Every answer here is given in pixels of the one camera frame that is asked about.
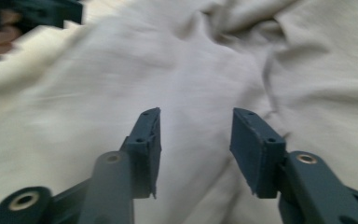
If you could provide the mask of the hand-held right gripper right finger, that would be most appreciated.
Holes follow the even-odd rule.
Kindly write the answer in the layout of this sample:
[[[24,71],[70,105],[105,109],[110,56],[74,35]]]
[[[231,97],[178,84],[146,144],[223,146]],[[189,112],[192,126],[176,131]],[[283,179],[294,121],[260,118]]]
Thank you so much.
[[[233,109],[229,150],[258,198],[277,197],[276,167],[284,160],[285,147],[285,140],[255,112]]]

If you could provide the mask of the beige cloth garment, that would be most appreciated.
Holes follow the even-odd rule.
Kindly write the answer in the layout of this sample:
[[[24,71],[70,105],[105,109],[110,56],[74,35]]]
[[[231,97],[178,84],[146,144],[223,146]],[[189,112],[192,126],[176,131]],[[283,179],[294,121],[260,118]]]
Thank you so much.
[[[230,153],[236,107],[358,190],[358,0],[88,0],[83,25],[29,33],[0,61],[0,201],[86,179],[153,107],[136,224],[281,224]]]

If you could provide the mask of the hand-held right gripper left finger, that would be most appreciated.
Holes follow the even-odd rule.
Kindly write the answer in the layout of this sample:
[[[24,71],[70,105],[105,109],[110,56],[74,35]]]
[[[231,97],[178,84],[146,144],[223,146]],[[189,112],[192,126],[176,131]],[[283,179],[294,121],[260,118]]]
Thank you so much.
[[[132,197],[134,199],[155,197],[162,150],[158,107],[140,114],[120,150],[130,156]]]

